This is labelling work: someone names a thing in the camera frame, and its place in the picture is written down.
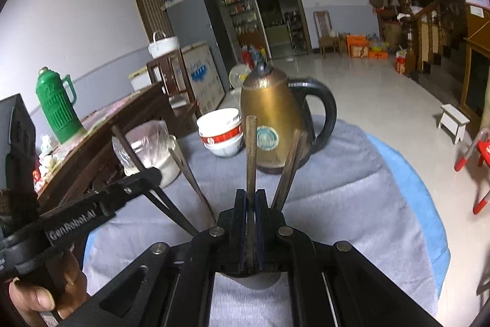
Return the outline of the person's left hand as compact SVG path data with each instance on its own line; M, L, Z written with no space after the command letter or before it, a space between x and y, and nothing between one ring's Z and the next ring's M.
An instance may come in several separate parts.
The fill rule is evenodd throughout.
M49 290L14 278L9 284L9 296L17 312L29 326L45 326L41 313L54 311L67 319L90 297L86 292L87 279L76 257L68 251L63 258L61 272L66 282L65 292L58 301Z

